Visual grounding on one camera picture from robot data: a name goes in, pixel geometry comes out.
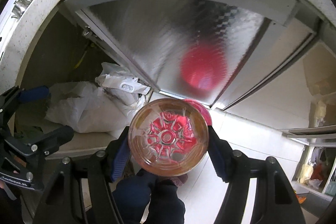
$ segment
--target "transparent bottle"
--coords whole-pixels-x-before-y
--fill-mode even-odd
[[[137,163],[153,174],[179,176],[204,157],[209,142],[200,112],[183,100],[158,99],[134,116],[128,144]]]

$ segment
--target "metal teapot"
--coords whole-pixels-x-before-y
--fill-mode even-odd
[[[16,0],[14,2],[14,8],[12,10],[12,13],[14,13],[14,15],[12,15],[11,18],[19,19],[31,2],[32,0]]]

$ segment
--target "black pants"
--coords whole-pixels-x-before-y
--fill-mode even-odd
[[[157,176],[141,169],[136,176],[121,180],[112,193],[125,224],[139,224],[149,205],[145,224],[183,224],[185,207],[177,197],[171,180],[157,182]],[[89,223],[95,223],[93,211],[87,212]]]

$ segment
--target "dark pants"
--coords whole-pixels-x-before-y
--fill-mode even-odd
[[[141,169],[136,176],[121,180],[112,193],[125,224],[139,224],[149,201],[145,224],[183,224],[184,203],[177,197],[171,180],[157,182],[157,176]],[[93,211],[87,212],[94,223]]]

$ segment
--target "person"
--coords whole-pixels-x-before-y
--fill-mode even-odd
[[[140,169],[121,180],[112,192],[124,224],[139,224],[149,203],[145,224],[184,224],[185,207],[177,196],[177,189],[188,175],[159,177]],[[87,211],[89,224],[95,223],[93,210]]]

